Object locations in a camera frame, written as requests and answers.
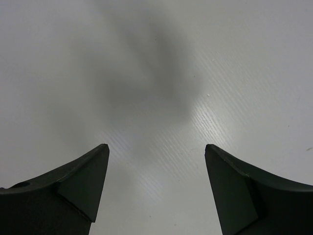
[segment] smooth surface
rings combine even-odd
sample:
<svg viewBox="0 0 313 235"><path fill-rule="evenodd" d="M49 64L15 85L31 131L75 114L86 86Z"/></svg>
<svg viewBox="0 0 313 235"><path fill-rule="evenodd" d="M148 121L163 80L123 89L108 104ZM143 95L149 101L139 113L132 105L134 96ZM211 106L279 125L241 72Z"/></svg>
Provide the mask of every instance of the smooth surface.
<svg viewBox="0 0 313 235"><path fill-rule="evenodd" d="M91 235L220 235L207 143L313 184L312 12L310 0L1 2L1 187L105 142Z"/></svg>

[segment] gray surface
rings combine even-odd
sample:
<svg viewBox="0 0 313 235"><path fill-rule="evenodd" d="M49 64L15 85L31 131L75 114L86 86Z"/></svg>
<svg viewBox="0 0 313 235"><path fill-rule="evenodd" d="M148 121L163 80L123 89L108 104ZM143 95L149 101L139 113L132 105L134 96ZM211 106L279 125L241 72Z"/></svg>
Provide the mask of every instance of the gray surface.
<svg viewBox="0 0 313 235"><path fill-rule="evenodd" d="M218 235L207 143L313 184L312 1L108 4L0 3L1 187L105 142L91 235Z"/></svg>

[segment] black plastic part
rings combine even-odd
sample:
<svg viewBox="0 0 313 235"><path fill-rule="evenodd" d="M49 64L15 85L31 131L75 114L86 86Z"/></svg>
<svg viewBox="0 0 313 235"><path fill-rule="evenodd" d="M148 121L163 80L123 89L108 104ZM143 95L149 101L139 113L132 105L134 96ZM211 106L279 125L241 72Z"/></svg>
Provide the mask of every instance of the black plastic part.
<svg viewBox="0 0 313 235"><path fill-rule="evenodd" d="M313 186L261 170L212 144L205 161L223 235L313 234Z"/></svg>
<svg viewBox="0 0 313 235"><path fill-rule="evenodd" d="M109 160L101 144L46 174L0 188L0 235L88 235Z"/></svg>

